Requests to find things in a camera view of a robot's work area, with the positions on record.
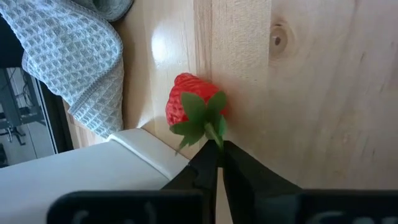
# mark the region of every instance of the red strawberry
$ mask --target red strawberry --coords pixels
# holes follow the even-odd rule
[[[202,98],[205,103],[217,92],[218,87],[205,82],[191,73],[181,73],[174,80],[174,86],[170,92],[169,100],[166,104],[166,118],[169,125],[188,121],[181,103],[181,94],[183,92],[194,93]]]
[[[170,130],[184,136],[180,148],[195,144],[206,134],[222,149],[225,105],[226,96],[217,86],[190,73],[179,74],[166,104],[166,118]]]

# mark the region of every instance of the wooden surface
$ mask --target wooden surface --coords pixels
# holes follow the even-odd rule
[[[192,72],[227,92],[228,138],[291,182],[396,189],[397,11],[395,0],[136,0],[115,24],[125,128],[176,147],[164,108],[175,76]]]

